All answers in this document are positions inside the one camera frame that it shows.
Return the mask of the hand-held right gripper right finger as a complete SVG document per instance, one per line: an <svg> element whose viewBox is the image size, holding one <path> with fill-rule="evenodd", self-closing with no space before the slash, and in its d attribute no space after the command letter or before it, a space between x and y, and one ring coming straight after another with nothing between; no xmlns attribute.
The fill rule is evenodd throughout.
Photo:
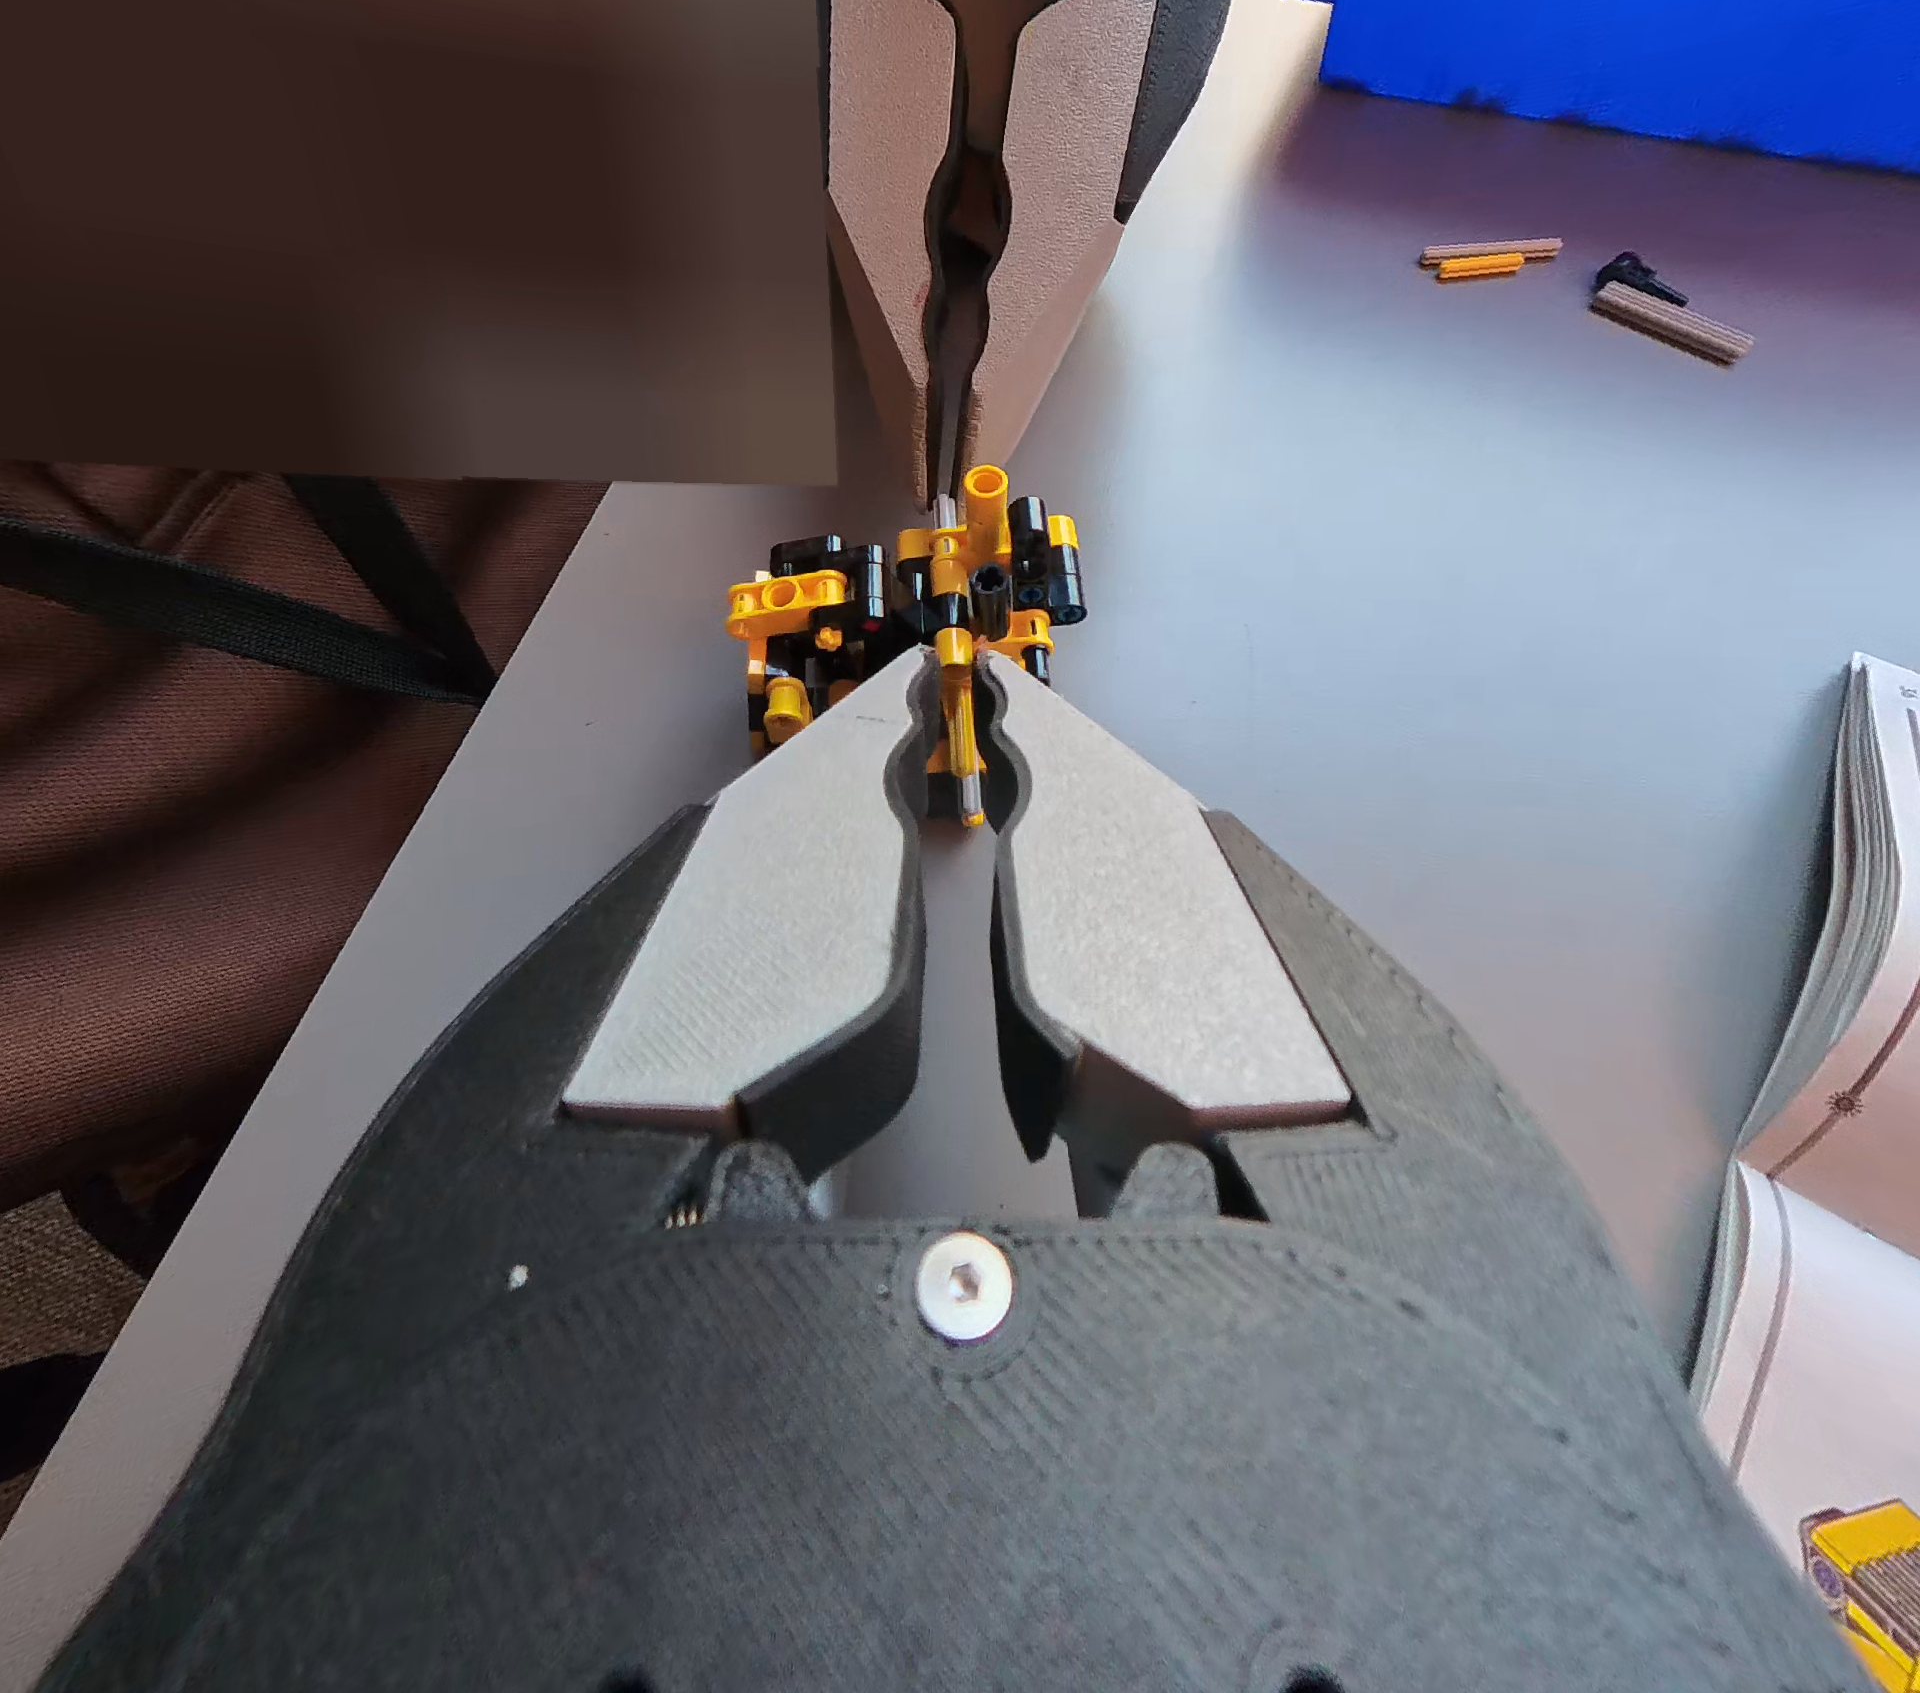
<svg viewBox="0 0 1920 1693"><path fill-rule="evenodd" d="M982 674L998 1061L1028 1158L1351 1116L1202 805L1012 658Z"/></svg>

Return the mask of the yellow and black lego model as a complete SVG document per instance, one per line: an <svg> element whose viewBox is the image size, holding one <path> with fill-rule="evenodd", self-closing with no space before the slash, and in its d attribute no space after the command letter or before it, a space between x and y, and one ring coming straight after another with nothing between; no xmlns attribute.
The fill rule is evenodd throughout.
<svg viewBox="0 0 1920 1693"><path fill-rule="evenodd" d="M768 565L728 590L727 628L746 654L751 755L760 761L895 658L927 649L939 717L925 758L929 807L977 828L989 821L990 758L980 667L986 653L1052 682L1057 630L1086 619L1075 516L1012 497L996 464L965 471L956 497L902 528L896 547L839 532L776 543Z"/></svg>

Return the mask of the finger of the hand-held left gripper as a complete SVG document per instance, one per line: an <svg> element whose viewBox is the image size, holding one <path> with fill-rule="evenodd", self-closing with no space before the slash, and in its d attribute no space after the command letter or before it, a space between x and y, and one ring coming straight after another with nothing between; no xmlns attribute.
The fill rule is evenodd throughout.
<svg viewBox="0 0 1920 1693"><path fill-rule="evenodd" d="M958 37L943 0L829 0L829 246L913 500L933 503L929 206L955 139Z"/></svg>
<svg viewBox="0 0 1920 1693"><path fill-rule="evenodd" d="M1159 0L948 0L965 47L965 139L986 159L963 217L996 260L965 308L969 382L943 490L1006 463L1121 244L1117 214Z"/></svg>

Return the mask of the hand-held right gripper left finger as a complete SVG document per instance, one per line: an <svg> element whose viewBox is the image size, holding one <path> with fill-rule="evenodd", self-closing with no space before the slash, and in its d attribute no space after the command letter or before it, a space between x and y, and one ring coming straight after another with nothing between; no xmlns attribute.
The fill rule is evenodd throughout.
<svg viewBox="0 0 1920 1693"><path fill-rule="evenodd" d="M899 656L708 805L566 1085L573 1118L771 1143L819 1178L900 1113L931 658Z"/></svg>

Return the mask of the lego instruction booklet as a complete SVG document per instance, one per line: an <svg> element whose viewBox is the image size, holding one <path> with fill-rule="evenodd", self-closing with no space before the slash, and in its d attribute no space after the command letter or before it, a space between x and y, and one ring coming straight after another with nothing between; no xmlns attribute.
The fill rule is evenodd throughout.
<svg viewBox="0 0 1920 1693"><path fill-rule="evenodd" d="M1855 654L1831 901L1733 1155L1692 1397L1881 1690L1918 1688L1918 674Z"/></svg>

